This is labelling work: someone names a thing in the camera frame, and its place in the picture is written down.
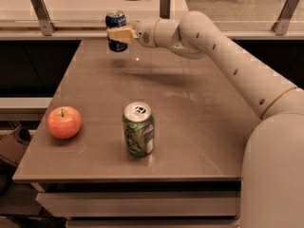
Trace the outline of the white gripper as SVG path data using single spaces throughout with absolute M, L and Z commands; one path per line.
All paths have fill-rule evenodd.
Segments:
M 155 26 L 157 22 L 157 18 L 133 20 L 133 28 L 109 28 L 107 36 L 111 40 L 126 44 L 132 44 L 138 40 L 143 47 L 155 48 Z

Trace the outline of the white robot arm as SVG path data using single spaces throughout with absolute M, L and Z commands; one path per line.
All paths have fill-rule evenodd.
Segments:
M 245 148 L 240 228 L 304 228 L 304 90 L 226 37 L 205 14 L 179 21 L 141 19 L 110 28 L 109 38 L 207 55 L 261 119 Z

